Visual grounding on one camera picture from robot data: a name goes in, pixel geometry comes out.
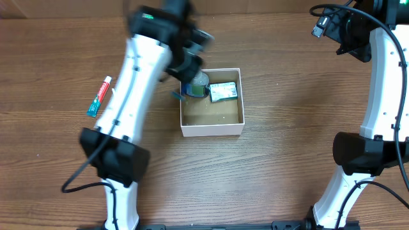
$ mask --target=open box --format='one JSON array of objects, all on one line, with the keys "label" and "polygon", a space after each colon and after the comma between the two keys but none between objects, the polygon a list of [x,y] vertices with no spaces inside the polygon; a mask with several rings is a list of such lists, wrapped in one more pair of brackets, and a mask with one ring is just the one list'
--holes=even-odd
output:
[{"label": "open box", "polygon": [[242,81],[239,68],[202,70],[210,84],[236,82],[237,99],[211,102],[186,96],[180,102],[180,126],[184,137],[240,135],[244,127]]}]

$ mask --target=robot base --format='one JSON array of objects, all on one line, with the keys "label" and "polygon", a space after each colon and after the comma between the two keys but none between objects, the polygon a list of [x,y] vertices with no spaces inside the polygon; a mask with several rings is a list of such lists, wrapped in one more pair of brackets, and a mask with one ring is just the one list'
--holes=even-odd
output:
[{"label": "robot base", "polygon": [[[309,208],[307,217],[303,221],[283,220],[273,221],[272,230],[333,230],[324,228],[323,226],[317,226],[313,214],[313,206]],[[359,221],[350,221],[345,224],[344,227],[339,229],[343,230],[360,230]]]},{"label": "robot base", "polygon": [[[360,230],[359,221],[347,222],[343,230]],[[96,227],[89,230],[106,230],[104,227]],[[169,226],[147,225],[137,230],[331,230],[316,226],[313,228],[310,222],[304,220],[274,221],[272,224],[229,224],[229,225],[205,225],[205,226]]]}]

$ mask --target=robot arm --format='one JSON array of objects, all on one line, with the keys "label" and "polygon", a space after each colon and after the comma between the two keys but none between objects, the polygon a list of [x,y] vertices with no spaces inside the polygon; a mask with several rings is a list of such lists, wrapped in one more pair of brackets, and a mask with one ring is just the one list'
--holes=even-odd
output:
[{"label": "robot arm", "polygon": [[197,53],[203,51],[213,37],[197,30],[189,17],[188,0],[167,0],[161,10],[149,7],[130,17],[131,38],[122,71],[105,112],[95,125],[85,128],[80,143],[87,157],[108,141],[91,165],[96,167],[105,188],[108,217],[105,229],[133,230],[139,216],[136,212],[137,182],[146,171],[149,152],[138,147],[144,118],[162,72],[181,82],[190,82],[201,69]]},{"label": "robot arm", "polygon": [[[369,12],[372,16],[383,19],[391,29],[403,48],[409,47],[408,8],[406,5],[395,5],[393,1],[376,2],[361,1],[354,8]],[[397,7],[392,20],[391,12]],[[373,181],[384,168],[397,165],[394,148],[394,124],[399,108],[402,88],[402,68],[397,47],[384,29],[369,23],[360,15],[347,11],[339,11],[333,15],[322,16],[313,30],[313,35],[322,34],[341,44],[337,54],[350,53],[352,56],[367,62],[373,60],[371,89],[364,122],[358,134],[337,134],[334,145],[334,160],[339,165],[325,190],[324,195],[313,207],[313,218],[316,226],[325,229],[336,227],[339,210],[351,188],[359,181]],[[409,137],[407,117],[402,119],[399,130],[401,146],[406,145]],[[404,153],[404,162],[408,154]],[[361,185],[346,203],[341,214],[339,227],[346,226],[346,217],[353,204],[364,189]]]}]

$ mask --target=wooden table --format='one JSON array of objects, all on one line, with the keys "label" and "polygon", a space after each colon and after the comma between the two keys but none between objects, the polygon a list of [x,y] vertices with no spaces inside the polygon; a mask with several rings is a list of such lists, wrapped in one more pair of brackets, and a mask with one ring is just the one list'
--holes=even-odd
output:
[{"label": "wooden table", "polygon": [[[178,82],[160,84],[141,144],[151,151],[139,185],[143,223],[302,219],[335,169],[335,134],[359,131],[371,64],[337,56],[338,44],[313,37],[317,18],[308,14],[200,19],[216,38],[203,54],[206,67],[241,68],[245,128],[239,137],[183,138],[170,95]],[[124,50],[121,18],[0,21],[0,229],[105,220],[102,188],[60,189],[85,160],[79,134],[95,124],[86,111],[105,76],[118,76]],[[376,180],[409,199],[397,167]],[[72,186],[94,181],[88,167]],[[376,187],[350,213],[363,229],[407,229],[407,216]]]}]

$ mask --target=small package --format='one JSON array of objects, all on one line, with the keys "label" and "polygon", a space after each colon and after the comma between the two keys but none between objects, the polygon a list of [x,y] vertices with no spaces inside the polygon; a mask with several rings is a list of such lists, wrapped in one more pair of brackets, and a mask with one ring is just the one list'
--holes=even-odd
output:
[{"label": "small package", "polygon": [[235,82],[226,82],[210,85],[210,100],[220,102],[224,100],[237,99],[237,88]]}]

